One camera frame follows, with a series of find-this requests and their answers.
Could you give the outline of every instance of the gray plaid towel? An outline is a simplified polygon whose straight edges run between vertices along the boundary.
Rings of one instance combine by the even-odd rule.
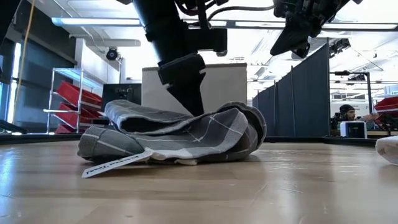
[[[118,131],[87,129],[78,151],[84,159],[106,162],[151,150],[151,161],[236,161],[258,149],[266,136],[260,111],[241,102],[193,117],[115,100],[106,105],[105,114]]]

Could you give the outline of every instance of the person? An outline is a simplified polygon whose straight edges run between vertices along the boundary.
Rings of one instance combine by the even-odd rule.
[[[374,121],[377,119],[376,114],[355,117],[355,108],[351,105],[340,106],[340,115],[340,121],[364,121],[368,129],[372,129],[374,127]]]

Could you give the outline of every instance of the white label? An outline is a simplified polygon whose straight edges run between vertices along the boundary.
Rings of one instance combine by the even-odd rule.
[[[145,150],[143,153],[140,153],[140,154],[125,157],[122,159],[117,159],[117,160],[111,161],[111,162],[106,162],[106,163],[98,165],[98,166],[90,167],[83,171],[83,174],[81,175],[81,177],[88,178],[88,177],[92,177],[94,175],[102,174],[103,172],[106,172],[108,170],[115,169],[117,167],[121,167],[121,166],[130,164],[132,162],[147,161],[150,158],[150,156],[152,155],[152,153],[153,152],[150,150]]]

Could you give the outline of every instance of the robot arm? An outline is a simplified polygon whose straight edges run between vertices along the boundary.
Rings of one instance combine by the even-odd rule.
[[[146,38],[152,43],[158,58],[159,77],[163,85],[192,115],[203,114],[200,84],[206,66],[198,50],[213,50],[219,55],[227,51],[227,30],[211,28],[206,10],[220,6],[228,0],[118,0],[133,3]],[[286,25],[275,45],[272,55],[292,51],[305,57],[310,48],[308,36],[316,37],[322,25],[333,20],[336,13],[350,0],[274,0],[276,17],[285,18]],[[353,0],[359,4],[362,0]],[[177,7],[189,16],[198,16],[199,22],[182,21]],[[242,10],[226,7],[226,10]]]

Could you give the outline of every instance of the red storage bin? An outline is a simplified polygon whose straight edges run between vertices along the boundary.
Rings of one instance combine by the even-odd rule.
[[[73,106],[78,105],[79,102],[79,87],[62,81],[59,86],[57,93],[67,100]],[[94,93],[90,93],[89,91],[83,90],[81,93],[81,107],[88,108],[91,110],[100,110],[102,106],[102,98]]]
[[[67,103],[60,103],[59,110],[74,110],[77,108],[73,105]],[[77,125],[77,113],[55,113],[55,115],[60,118],[63,122],[69,124],[76,129]],[[88,111],[84,108],[81,109],[80,124],[86,123],[91,124],[93,118],[99,118],[101,115],[96,111]]]
[[[378,113],[398,112],[398,96],[380,101],[374,109],[376,109]]]
[[[69,127],[67,124],[58,124],[57,130],[55,130],[55,134],[70,134],[76,133],[76,129]]]

